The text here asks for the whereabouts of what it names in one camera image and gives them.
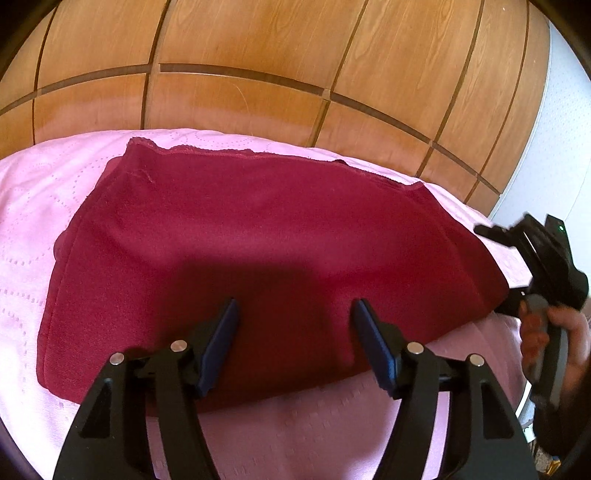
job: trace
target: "bed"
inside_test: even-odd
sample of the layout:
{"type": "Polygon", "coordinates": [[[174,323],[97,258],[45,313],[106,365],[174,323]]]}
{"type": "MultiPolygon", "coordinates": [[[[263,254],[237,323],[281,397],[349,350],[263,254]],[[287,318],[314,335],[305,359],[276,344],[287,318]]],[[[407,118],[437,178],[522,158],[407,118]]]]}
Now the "bed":
{"type": "MultiPolygon", "coordinates": [[[[418,179],[319,148],[294,147],[214,131],[103,131],[50,140],[0,163],[0,417],[23,454],[50,479],[78,405],[39,386],[37,332],[54,265],[53,244],[93,189],[106,162],[123,154],[131,137],[170,148],[251,149],[329,161],[411,184],[418,179]]],[[[488,220],[445,189],[426,184],[440,204],[471,229],[488,220]]],[[[509,286],[529,282],[516,251],[484,240],[509,286]]],[[[436,354],[463,359],[478,352],[489,362],[511,404],[525,386],[518,321],[490,314],[429,344],[436,354]]],[[[437,476],[449,398],[440,394],[436,430],[424,479],[437,476]]],[[[335,384],[240,407],[202,414],[200,422],[221,478],[369,479],[394,424],[398,403],[379,389],[371,372],[335,384]]],[[[147,419],[157,476],[168,478],[157,419],[147,419]]]]}

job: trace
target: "wooden panel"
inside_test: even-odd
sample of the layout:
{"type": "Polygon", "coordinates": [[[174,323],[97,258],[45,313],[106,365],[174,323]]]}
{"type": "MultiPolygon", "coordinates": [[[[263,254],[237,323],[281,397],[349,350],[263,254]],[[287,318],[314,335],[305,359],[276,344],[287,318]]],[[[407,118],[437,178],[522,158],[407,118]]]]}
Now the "wooden panel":
{"type": "Polygon", "coordinates": [[[434,138],[479,8],[480,0],[369,0],[335,91],[434,138]]]}
{"type": "Polygon", "coordinates": [[[429,146],[365,113],[332,102],[316,146],[414,176],[429,146]]]}
{"type": "Polygon", "coordinates": [[[439,144],[480,171],[507,115],[527,27],[527,0],[486,0],[466,78],[439,144]]]}
{"type": "Polygon", "coordinates": [[[431,154],[421,179],[440,185],[461,201],[465,200],[476,181],[474,175],[437,150],[431,154]]]}
{"type": "Polygon", "coordinates": [[[549,53],[548,22],[537,8],[530,5],[530,33],[515,100],[499,141],[482,172],[482,176],[500,192],[509,183],[519,163],[540,109],[549,53]]]}
{"type": "Polygon", "coordinates": [[[57,8],[39,87],[66,78],[148,63],[166,0],[64,0],[57,8]]]}
{"type": "Polygon", "coordinates": [[[33,145],[32,100],[0,116],[0,158],[33,145]]]}
{"type": "Polygon", "coordinates": [[[483,215],[489,216],[498,200],[499,196],[495,192],[483,183],[478,182],[476,190],[474,190],[466,204],[483,215]]]}
{"type": "Polygon", "coordinates": [[[35,100],[35,140],[98,130],[139,129],[145,74],[124,75],[69,87],[35,100]]]}
{"type": "Polygon", "coordinates": [[[0,80],[0,108],[35,89],[39,51],[52,14],[49,13],[31,32],[0,80]]]}
{"type": "Polygon", "coordinates": [[[178,0],[160,63],[257,70],[330,88],[363,0],[178,0]]]}
{"type": "Polygon", "coordinates": [[[257,80],[191,73],[150,79],[146,128],[197,128],[305,146],[322,98],[257,80]]]}

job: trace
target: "red cloth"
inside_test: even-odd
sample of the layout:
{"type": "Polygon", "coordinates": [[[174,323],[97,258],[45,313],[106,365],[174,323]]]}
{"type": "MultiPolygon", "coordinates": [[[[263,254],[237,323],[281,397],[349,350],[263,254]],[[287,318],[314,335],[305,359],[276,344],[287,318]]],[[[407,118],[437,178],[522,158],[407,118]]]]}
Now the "red cloth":
{"type": "Polygon", "coordinates": [[[421,184],[252,151],[132,139],[56,242],[37,375],[81,402],[115,351],[154,352],[230,296],[241,324],[203,408],[368,369],[349,322],[365,297],[423,343],[486,316],[508,285],[421,184]]]}

